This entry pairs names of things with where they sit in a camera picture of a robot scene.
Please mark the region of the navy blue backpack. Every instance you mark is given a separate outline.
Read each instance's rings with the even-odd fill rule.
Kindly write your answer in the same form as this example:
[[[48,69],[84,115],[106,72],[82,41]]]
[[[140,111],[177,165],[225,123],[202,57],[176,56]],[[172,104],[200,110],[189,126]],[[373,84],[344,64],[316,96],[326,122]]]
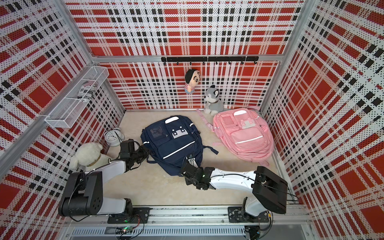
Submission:
[[[142,130],[143,145],[151,152],[150,164],[158,164],[168,175],[178,176],[183,163],[195,158],[200,167],[204,149],[219,152],[203,145],[201,133],[186,116],[171,116],[157,121]]]

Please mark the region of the pink school backpack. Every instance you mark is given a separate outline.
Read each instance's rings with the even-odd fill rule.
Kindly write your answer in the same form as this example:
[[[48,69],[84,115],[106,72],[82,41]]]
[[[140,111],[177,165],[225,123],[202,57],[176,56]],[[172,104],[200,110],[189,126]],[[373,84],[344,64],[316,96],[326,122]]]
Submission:
[[[269,167],[269,157],[274,151],[273,135],[267,122],[253,110],[240,108],[216,114],[210,124],[197,110],[206,126],[216,134],[221,143],[239,159]]]

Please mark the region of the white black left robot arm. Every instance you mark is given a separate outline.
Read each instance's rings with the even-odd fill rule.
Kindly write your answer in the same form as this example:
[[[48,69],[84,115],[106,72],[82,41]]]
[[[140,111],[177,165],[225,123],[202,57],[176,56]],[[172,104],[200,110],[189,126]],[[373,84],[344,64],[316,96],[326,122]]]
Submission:
[[[70,174],[58,212],[78,222],[78,217],[110,215],[134,217],[132,202],[129,199],[114,199],[104,196],[104,184],[128,171],[137,169],[148,160],[150,150],[133,139],[123,141],[116,159],[102,153],[99,143],[86,143],[72,156],[70,168],[84,166],[85,172]]]

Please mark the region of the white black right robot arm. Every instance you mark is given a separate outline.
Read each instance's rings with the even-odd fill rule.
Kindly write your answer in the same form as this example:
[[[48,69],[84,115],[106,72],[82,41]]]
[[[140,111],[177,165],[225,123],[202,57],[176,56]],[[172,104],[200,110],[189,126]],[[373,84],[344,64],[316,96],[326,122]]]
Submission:
[[[288,182],[263,166],[250,172],[229,172],[213,167],[196,167],[186,161],[179,175],[185,178],[187,185],[198,190],[230,189],[250,193],[237,214],[234,210],[229,213],[229,218],[239,223],[258,222],[261,214],[267,214],[269,219],[272,219],[272,214],[286,214],[288,196],[292,196]]]

